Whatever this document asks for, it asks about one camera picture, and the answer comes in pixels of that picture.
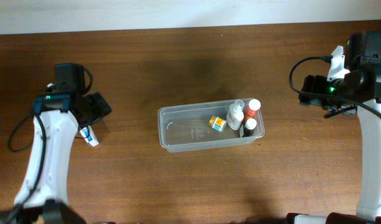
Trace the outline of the white blue medicine box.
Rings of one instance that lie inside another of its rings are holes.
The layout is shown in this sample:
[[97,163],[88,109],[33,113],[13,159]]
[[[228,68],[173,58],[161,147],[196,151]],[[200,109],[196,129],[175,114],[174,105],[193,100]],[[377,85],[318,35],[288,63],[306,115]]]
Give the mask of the white blue medicine box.
[[81,138],[91,147],[95,147],[99,144],[99,141],[91,126],[80,129]]

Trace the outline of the orange bottle white cap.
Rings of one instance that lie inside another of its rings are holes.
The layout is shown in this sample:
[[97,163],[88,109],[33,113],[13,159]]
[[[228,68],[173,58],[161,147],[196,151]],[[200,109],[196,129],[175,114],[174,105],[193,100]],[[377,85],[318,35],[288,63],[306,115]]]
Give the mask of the orange bottle white cap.
[[261,102],[259,100],[257,99],[250,100],[242,122],[245,123],[248,119],[253,118],[256,112],[260,109],[260,107],[261,107]]

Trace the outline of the black bottle white cap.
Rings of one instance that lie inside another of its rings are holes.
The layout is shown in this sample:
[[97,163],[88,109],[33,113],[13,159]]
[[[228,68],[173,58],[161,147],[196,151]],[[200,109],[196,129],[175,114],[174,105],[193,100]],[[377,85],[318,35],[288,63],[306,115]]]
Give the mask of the black bottle white cap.
[[241,138],[249,137],[257,126],[257,121],[254,118],[248,119],[244,124],[241,125],[239,130],[239,135]]

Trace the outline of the white spray bottle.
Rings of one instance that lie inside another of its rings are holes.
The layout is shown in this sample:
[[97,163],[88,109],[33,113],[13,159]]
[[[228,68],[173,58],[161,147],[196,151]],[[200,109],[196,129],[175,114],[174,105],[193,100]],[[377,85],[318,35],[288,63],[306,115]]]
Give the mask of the white spray bottle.
[[227,124],[229,127],[235,131],[237,131],[244,119],[244,102],[242,100],[236,100],[229,106],[227,112]]

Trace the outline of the gold lid balm jar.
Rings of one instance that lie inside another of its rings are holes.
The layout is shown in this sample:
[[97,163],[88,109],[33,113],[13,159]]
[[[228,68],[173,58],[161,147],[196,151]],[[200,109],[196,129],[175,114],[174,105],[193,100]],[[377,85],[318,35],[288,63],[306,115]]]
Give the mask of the gold lid balm jar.
[[219,116],[212,116],[209,120],[209,126],[219,132],[223,132],[226,125],[227,121],[225,119],[220,118]]

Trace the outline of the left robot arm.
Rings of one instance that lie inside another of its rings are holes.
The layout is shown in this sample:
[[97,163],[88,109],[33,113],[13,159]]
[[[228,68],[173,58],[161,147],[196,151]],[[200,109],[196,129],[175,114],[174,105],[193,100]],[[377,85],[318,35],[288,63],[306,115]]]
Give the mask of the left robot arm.
[[56,64],[55,81],[38,95],[28,118],[34,137],[14,206],[0,210],[0,223],[84,223],[68,204],[67,175],[73,141],[80,133],[95,143],[92,124],[111,113],[100,93],[90,93],[92,73],[77,63]]

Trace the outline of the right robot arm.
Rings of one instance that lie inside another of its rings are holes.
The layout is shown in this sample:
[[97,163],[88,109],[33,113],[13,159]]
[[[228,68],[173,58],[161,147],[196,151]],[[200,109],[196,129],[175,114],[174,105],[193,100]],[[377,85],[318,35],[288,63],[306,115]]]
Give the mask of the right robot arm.
[[298,93],[301,105],[319,106],[325,118],[356,114],[362,133],[362,185],[355,215],[288,213],[285,223],[381,223],[381,32],[349,36],[330,56],[327,76],[308,75]]

